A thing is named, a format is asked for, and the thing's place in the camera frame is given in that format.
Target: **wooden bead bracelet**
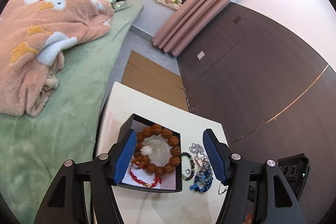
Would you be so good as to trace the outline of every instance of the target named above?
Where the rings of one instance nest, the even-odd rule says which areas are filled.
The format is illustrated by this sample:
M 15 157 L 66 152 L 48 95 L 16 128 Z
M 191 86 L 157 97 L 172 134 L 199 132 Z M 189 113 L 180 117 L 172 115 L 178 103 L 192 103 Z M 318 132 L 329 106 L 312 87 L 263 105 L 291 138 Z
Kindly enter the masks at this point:
M 151 159 L 148 156 L 142 156 L 140 149 L 143 147 L 142 142 L 145 138 L 149 138 L 152 135 L 160 135 L 167 140 L 168 144 L 172 146 L 170 153 L 172 156 L 169 159 L 169 163 L 164 166 L 156 166 L 151 163 Z M 168 128 L 162 128 L 159 124 L 154 124 L 151 127 L 146 127 L 142 132 L 137 133 L 137 144 L 134 152 L 134 159 L 132 163 L 136 164 L 139 168 L 147 170 L 151 174 L 155 174 L 156 177 L 162 177 L 165 174 L 173 173 L 175 166 L 181 163 L 181 148 L 179 147 L 179 138 L 173 136 L 173 133 Z

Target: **jewelry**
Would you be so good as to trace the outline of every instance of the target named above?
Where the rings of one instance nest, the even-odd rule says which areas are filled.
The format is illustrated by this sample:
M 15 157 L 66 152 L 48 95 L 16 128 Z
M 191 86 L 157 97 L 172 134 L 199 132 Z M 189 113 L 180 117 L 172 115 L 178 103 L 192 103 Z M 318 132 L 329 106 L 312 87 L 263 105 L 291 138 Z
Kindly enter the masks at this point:
M 129 168 L 129 174 L 131 175 L 132 179 L 135 180 L 137 183 L 140 183 L 140 184 L 142 184 L 142 185 L 144 185 L 145 187 L 148 187 L 148 188 L 153 188 L 157 185 L 157 183 L 161 183 L 161 178 L 159 178 L 159 177 L 155 177 L 154 183 L 152 183 L 152 184 L 148 184 L 147 182 L 139 180 L 137 178 L 137 176 L 134 175 L 133 172 L 132 172 L 132 166 L 133 165 L 136 165 L 136 164 L 131 165 L 131 167 Z
M 212 168 L 210 163 L 204 163 L 202 169 L 196 174 L 194 179 L 194 184 L 190 186 L 190 190 L 195 190 L 196 192 L 205 193 L 208 191 L 212 185 Z M 197 183 L 204 185 L 203 188 L 200 188 Z
M 195 161 L 200 165 L 201 170 L 196 174 L 194 179 L 194 184 L 190 186 L 190 190 L 195 190 L 196 192 L 205 193 L 208 191 L 212 185 L 212 168 L 209 162 L 209 158 L 204 154 L 204 148 L 197 143 L 193 143 L 189 147 L 190 152 L 195 153 Z
M 192 145 L 189 147 L 189 150 L 191 153 L 194 153 L 194 154 L 204 152 L 204 148 L 198 143 L 192 143 Z
M 222 184 L 221 184 L 221 182 L 220 182 L 220 183 L 219 183 L 219 187 L 218 187 L 218 194 L 219 194 L 219 195 L 224 194 L 224 193 L 227 191 L 227 189 L 229 188 L 228 186 L 225 186 L 224 191 L 220 193 L 220 191 L 221 191 L 221 185 L 222 185 Z
M 183 152 L 181 154 L 181 159 L 183 156 L 187 156 L 190 160 L 190 165 L 191 165 L 191 175 L 189 177 L 186 177 L 184 174 L 182 174 L 182 178 L 184 180 L 191 180 L 193 177 L 194 177 L 194 174 L 195 174 L 195 163 L 193 161 L 193 157 L 188 153 L 188 152 Z
M 152 135 L 161 135 L 167 140 L 168 144 L 172 146 L 170 153 L 172 156 L 169 159 L 169 163 L 165 166 L 156 166 L 151 163 L 151 159 L 148 156 L 142 156 L 140 149 L 143 147 L 142 142 L 145 138 L 149 138 Z M 137 143 L 134 152 L 134 159 L 131 160 L 133 164 L 136 164 L 139 168 L 148 171 L 151 174 L 155 173 L 156 177 L 162 177 L 165 174 L 173 173 L 175 167 L 181 163 L 181 148 L 179 146 L 180 140 L 168 128 L 162 128 L 159 124 L 154 124 L 151 127 L 146 127 L 142 132 L 137 133 Z

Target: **pink blanket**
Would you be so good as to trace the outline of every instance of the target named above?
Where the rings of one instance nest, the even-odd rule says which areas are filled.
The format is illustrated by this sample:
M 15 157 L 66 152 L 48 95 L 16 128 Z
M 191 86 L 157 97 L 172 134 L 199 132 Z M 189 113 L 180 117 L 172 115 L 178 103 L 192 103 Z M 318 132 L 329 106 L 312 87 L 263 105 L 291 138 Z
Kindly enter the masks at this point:
M 107 0 L 10 0 L 0 15 L 0 113 L 38 115 L 58 86 L 62 50 L 110 30 Z

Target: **black box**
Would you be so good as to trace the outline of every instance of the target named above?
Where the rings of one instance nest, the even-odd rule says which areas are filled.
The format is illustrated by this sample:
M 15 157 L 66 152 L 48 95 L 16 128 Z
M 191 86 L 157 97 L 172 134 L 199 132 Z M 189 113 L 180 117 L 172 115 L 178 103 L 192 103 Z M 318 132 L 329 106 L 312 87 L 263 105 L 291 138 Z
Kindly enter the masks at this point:
M 135 132 L 142 131 L 145 127 L 150 127 L 152 125 L 156 124 L 155 122 L 149 121 L 143 117 L 140 117 L 136 114 L 132 114 L 127 121 L 121 126 L 119 136 L 118 136 L 118 142 L 122 140 L 122 138 L 125 136 L 126 132 L 129 129 L 135 130 Z M 181 148 L 181 137 L 180 134 L 171 130 L 173 133 L 173 136 L 176 136 L 179 138 L 180 143 L 179 147 Z M 125 174 L 124 179 L 119 182 L 117 186 L 119 187 L 124 187 L 128 189 L 133 189 L 133 190 L 139 190 L 139 191 L 145 191 L 145 192 L 154 192 L 154 193 L 176 193 L 182 191 L 182 164 L 180 163 L 178 166 L 175 167 L 175 172 L 172 174 L 166 174 L 162 177 L 162 183 L 157 184 L 157 187 L 167 185 L 164 187 L 164 189 L 158 189 L 158 188 L 149 188 L 142 186 L 138 184 L 136 181 L 132 180 L 129 175 L 129 169 L 127 169 L 127 172 Z M 148 184 L 152 184 L 153 181 L 145 181 Z
M 310 166 L 309 159 L 304 153 L 295 156 L 278 159 L 278 167 L 288 181 L 297 200 L 300 199 L 305 187 Z

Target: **speaker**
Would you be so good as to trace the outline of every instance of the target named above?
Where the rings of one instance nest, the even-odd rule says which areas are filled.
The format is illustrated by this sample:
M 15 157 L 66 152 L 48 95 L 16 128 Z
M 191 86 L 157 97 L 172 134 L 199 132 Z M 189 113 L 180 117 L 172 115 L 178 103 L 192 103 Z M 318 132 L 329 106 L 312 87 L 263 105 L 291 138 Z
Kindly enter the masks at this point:
M 278 167 L 292 188 L 297 200 L 300 199 L 309 173 L 309 159 L 305 154 L 278 159 Z

